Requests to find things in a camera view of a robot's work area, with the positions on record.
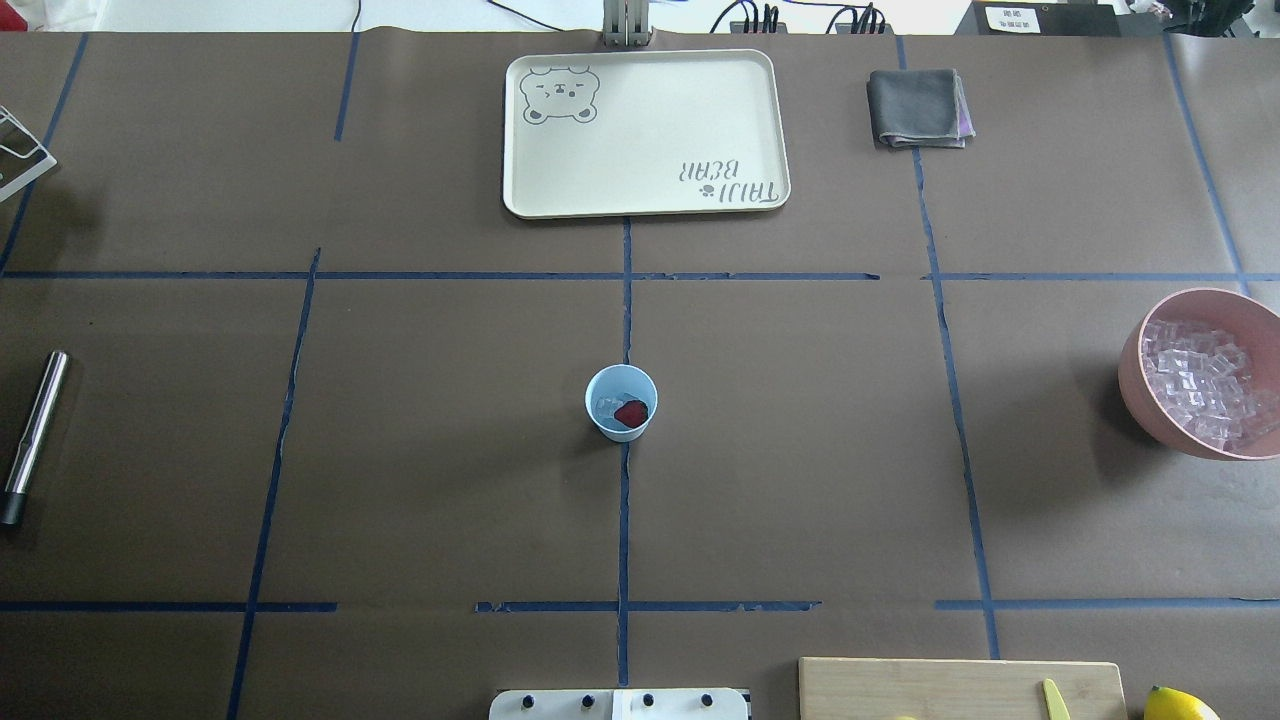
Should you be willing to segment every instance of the silver metal rod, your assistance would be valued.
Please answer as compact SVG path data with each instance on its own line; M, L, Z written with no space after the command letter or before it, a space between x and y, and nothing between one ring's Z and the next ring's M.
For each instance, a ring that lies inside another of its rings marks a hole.
M22 439L18 441L18 455L13 459L9 482L4 486L4 511L0 512L0 525L17 525L22 521L27 486L36 470L36 459L45 442L45 432L54 415L54 406L58 404L58 393L63 389L63 378L67 377L69 363L70 357L60 350L49 355L49 363L45 365L45 379L40 383L36 402L31 407L31 418L27 419L27 429L22 433Z

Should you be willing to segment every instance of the yellow fruit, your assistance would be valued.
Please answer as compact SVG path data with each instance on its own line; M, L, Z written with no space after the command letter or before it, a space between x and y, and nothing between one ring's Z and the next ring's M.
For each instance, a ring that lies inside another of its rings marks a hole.
M1201 698L1156 685L1147 693L1142 720L1220 720Z

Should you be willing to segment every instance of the metal clamp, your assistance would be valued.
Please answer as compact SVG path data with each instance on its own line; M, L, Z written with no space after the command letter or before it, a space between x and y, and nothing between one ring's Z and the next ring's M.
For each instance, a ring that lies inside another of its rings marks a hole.
M649 45L649 0L604 0L604 44L614 47Z

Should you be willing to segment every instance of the wooden cutting board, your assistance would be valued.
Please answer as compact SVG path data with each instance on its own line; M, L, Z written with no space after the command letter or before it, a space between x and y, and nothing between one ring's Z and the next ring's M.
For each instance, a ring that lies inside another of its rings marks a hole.
M800 659L801 720L1047 720L1050 678L1071 720L1126 720L1111 662Z

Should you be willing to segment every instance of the white label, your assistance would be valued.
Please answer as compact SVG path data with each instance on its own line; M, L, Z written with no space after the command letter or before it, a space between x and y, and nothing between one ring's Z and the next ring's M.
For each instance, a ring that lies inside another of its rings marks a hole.
M1034 8L987 8L987 27L1000 32L1030 32L1039 35L1039 20Z

